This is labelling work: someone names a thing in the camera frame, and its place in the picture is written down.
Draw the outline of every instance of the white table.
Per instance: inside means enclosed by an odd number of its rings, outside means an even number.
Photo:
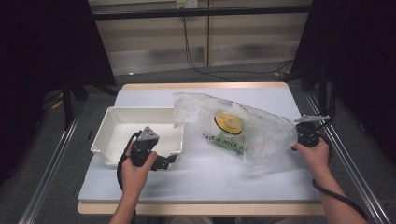
[[[289,87],[279,82],[128,84],[120,91],[115,106],[171,107],[171,93],[178,91],[208,93],[290,120],[300,116]],[[230,151],[194,139],[191,125],[193,121],[186,123],[185,139],[190,140],[185,140],[181,160],[173,170],[149,174],[137,214],[324,215],[318,193],[310,185],[312,177],[299,153],[279,153],[260,171],[252,172]],[[114,213],[121,194],[115,173],[114,168],[106,167],[97,155],[93,156],[78,197],[81,214]]]

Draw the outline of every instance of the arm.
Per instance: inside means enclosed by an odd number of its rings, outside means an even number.
[[[315,147],[305,147],[299,143],[296,143],[293,147],[303,153],[309,164],[311,173],[319,186],[346,197],[346,194],[332,176],[332,172],[328,166],[329,146],[323,139],[320,138],[318,145]],[[320,199],[323,204],[326,218],[330,224],[367,223],[367,221],[348,204],[322,192],[320,193]]]
[[[130,149],[131,147],[126,153],[127,156],[130,154]],[[151,152],[142,167],[134,166],[129,158],[123,162],[121,170],[122,196],[119,206],[109,223],[131,223],[140,192],[146,184],[149,170],[156,158],[157,153]]]

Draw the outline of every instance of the wrist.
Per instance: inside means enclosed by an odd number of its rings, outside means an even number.
[[[122,203],[137,203],[137,201],[139,201],[139,194],[133,192],[123,192],[120,201]]]
[[[314,178],[320,182],[321,179],[328,179],[332,176],[329,166],[311,167],[311,173]]]

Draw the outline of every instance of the black pole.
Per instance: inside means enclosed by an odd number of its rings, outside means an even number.
[[[212,7],[212,8],[145,10],[145,11],[95,12],[92,13],[92,16],[95,20],[102,21],[102,20],[123,20],[123,19],[170,18],[170,17],[307,13],[310,8],[311,6]]]
[[[321,116],[327,116],[327,79],[326,70],[322,66],[319,77],[319,110]]]

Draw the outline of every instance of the yellow circle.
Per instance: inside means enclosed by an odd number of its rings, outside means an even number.
[[[215,123],[224,132],[235,135],[242,132],[242,120],[234,115],[219,112],[215,116]]]

